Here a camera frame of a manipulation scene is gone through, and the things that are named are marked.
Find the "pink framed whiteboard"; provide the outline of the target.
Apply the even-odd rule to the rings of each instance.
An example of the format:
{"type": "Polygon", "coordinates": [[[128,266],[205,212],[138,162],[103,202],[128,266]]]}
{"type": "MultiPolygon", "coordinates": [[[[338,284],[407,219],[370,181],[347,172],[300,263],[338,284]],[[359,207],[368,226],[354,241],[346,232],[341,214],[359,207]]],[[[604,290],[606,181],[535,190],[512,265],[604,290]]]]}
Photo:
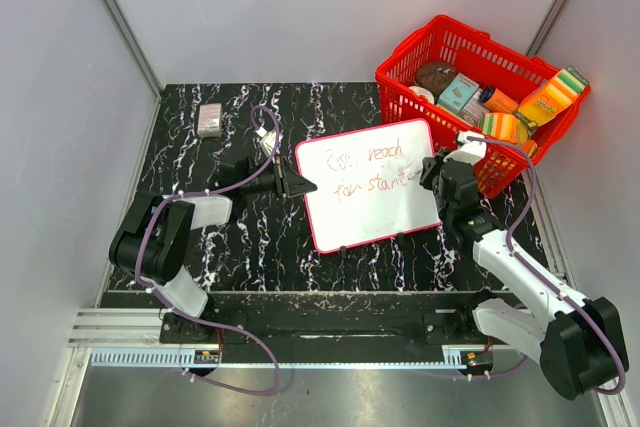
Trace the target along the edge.
{"type": "Polygon", "coordinates": [[[318,189],[305,196],[316,250],[353,248],[441,224],[418,178],[433,155],[424,119],[385,124],[299,143],[299,173],[318,189]]]}

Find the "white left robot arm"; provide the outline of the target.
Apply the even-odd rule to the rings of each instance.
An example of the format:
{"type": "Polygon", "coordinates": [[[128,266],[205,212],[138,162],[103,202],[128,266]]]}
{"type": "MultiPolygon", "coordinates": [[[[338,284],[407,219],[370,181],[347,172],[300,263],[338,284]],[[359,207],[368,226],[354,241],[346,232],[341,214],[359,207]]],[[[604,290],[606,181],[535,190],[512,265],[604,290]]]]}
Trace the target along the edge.
{"type": "Polygon", "coordinates": [[[214,181],[211,191],[196,194],[136,192],[108,252],[113,266],[185,313],[182,331],[199,343],[214,336],[217,320],[213,301],[185,267],[191,233],[238,218],[252,195],[294,198],[317,190],[279,155],[262,165],[249,157],[223,164],[214,181]]]}

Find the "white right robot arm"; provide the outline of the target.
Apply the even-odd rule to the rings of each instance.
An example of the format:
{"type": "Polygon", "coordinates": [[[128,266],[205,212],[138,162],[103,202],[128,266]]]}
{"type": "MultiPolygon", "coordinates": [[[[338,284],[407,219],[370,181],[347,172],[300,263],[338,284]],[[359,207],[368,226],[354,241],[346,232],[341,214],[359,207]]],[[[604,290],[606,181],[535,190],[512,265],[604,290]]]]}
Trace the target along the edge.
{"type": "Polygon", "coordinates": [[[457,149],[441,149],[422,161],[420,185],[434,194],[447,237],[459,253],[498,278],[524,307],[490,293],[459,313],[456,334],[468,343],[496,338],[540,367],[563,398],[591,390],[616,395],[626,384],[629,359],[615,305],[589,299],[552,275],[521,248],[482,205],[474,166],[489,140],[473,136],[457,149]]]}

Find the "teal white carton box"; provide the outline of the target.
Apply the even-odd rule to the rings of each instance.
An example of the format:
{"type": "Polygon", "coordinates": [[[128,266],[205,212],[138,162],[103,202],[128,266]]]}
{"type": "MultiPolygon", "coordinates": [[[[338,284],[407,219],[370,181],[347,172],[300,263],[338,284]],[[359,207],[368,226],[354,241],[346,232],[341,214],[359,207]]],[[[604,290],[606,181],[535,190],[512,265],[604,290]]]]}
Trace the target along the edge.
{"type": "Polygon", "coordinates": [[[439,95],[437,105],[465,122],[476,125],[484,115],[484,107],[478,103],[478,91],[477,82],[458,73],[439,95]]]}

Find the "white tape roll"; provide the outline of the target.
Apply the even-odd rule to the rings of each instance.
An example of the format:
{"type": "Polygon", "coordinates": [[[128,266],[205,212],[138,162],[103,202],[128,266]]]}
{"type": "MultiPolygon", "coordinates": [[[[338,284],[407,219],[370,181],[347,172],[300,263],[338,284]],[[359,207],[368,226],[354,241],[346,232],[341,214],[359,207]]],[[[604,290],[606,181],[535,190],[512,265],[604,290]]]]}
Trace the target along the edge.
{"type": "Polygon", "coordinates": [[[413,85],[410,86],[409,89],[417,96],[420,98],[425,99],[426,101],[428,101],[431,104],[435,104],[436,100],[435,97],[433,95],[433,93],[431,91],[429,91],[428,89],[418,86],[418,85],[413,85]]]}

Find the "striped sponge stack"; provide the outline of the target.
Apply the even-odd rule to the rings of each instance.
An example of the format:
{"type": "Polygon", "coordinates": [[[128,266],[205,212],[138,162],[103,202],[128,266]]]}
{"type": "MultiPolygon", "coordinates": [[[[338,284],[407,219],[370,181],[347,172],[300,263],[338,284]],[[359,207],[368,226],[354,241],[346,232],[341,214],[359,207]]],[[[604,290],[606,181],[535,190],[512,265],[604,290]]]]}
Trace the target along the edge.
{"type": "Polygon", "coordinates": [[[480,123],[480,129],[486,135],[516,144],[524,144],[531,138],[528,126],[508,113],[486,113],[480,123]]]}

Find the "orange cylindrical can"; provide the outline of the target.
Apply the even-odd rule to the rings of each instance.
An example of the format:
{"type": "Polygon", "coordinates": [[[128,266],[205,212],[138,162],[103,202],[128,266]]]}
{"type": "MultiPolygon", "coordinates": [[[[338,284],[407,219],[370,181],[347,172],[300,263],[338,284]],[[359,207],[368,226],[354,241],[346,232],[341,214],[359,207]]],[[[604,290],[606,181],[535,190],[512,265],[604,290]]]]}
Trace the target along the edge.
{"type": "Polygon", "coordinates": [[[481,91],[479,101],[491,112],[512,114],[519,108],[517,101],[492,85],[481,91]]]}

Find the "brown round bread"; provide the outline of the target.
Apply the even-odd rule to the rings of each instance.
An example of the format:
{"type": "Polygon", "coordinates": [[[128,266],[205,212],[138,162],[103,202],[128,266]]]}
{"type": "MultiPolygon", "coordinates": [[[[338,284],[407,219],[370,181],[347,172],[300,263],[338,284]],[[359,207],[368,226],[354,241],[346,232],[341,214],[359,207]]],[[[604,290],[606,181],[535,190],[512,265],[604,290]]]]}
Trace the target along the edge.
{"type": "Polygon", "coordinates": [[[444,61],[430,61],[415,74],[415,83],[433,95],[440,95],[457,76],[458,70],[444,61]]]}

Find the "small pink white box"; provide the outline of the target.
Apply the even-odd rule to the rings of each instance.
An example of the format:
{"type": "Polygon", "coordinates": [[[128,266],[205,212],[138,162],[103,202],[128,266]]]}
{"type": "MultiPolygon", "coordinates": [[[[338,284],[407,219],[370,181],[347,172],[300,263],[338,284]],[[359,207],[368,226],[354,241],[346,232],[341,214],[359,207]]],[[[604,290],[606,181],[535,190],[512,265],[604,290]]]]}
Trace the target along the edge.
{"type": "Polygon", "coordinates": [[[222,105],[204,104],[199,107],[197,135],[201,138],[216,138],[222,135],[222,105]]]}

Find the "red plastic basket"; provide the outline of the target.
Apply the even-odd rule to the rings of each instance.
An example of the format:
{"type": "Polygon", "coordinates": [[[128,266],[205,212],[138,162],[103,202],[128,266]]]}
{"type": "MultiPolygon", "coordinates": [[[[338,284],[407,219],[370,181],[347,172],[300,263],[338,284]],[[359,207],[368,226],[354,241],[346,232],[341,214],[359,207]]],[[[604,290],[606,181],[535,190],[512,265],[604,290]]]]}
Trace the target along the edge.
{"type": "Polygon", "coordinates": [[[577,68],[555,67],[446,15],[401,42],[377,68],[385,123],[422,118],[435,147],[472,131],[499,140],[476,166],[480,192],[493,198],[539,163],[575,121],[591,91],[577,68]]]}

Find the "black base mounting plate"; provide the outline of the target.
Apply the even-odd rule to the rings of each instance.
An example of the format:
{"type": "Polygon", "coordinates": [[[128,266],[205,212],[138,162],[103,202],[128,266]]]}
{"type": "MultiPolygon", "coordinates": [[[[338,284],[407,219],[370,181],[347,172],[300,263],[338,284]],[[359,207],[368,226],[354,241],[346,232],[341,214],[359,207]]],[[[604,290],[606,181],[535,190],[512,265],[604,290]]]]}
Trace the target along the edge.
{"type": "Polygon", "coordinates": [[[436,361],[445,345],[482,349],[471,325],[471,292],[216,293],[207,321],[226,324],[222,334],[175,314],[162,320],[163,344],[222,345],[231,363],[258,363],[259,337],[282,364],[409,364],[436,361]]]}

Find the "yellow sponge pack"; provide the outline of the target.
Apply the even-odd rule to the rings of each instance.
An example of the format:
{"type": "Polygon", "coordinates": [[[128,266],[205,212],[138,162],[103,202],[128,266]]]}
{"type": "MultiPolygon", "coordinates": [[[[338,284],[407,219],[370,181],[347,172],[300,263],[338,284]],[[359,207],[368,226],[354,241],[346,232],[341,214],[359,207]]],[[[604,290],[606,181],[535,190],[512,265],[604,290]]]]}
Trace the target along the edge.
{"type": "Polygon", "coordinates": [[[567,66],[525,97],[515,116],[530,129],[537,129],[571,107],[589,85],[578,69],[567,66]]]}

